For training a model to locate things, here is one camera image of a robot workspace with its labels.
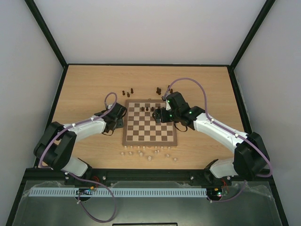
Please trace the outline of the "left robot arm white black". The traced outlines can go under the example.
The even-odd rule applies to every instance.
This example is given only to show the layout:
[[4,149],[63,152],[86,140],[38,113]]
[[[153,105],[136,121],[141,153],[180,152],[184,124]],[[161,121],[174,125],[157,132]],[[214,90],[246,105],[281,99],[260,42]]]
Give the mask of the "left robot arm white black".
[[107,134],[122,128],[126,113],[126,107],[115,103],[78,123],[63,125],[55,121],[45,130],[33,154],[55,171],[69,172],[82,177],[89,169],[89,165],[71,156],[76,142],[95,134]]

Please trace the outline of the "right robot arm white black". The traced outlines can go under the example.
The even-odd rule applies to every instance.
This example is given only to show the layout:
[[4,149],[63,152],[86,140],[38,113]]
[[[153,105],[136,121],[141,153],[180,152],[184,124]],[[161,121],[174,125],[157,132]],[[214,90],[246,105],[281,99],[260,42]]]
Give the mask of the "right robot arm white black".
[[186,129],[210,136],[233,152],[233,158],[213,160],[206,166],[205,179],[208,183],[214,185],[227,176],[240,176],[247,181],[264,177],[261,171],[268,165],[269,158],[259,134],[237,131],[217,121],[204,109],[190,107],[179,92],[168,95],[165,103],[152,114],[156,123],[180,123]]

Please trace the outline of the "wooden chess board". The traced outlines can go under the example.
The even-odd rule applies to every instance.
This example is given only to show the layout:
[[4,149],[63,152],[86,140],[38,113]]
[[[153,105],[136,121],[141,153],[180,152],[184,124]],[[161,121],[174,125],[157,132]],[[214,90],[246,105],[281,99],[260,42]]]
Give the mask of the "wooden chess board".
[[125,102],[127,113],[124,117],[123,146],[177,146],[176,128],[172,122],[156,124],[151,108],[165,107],[159,99],[130,99]]

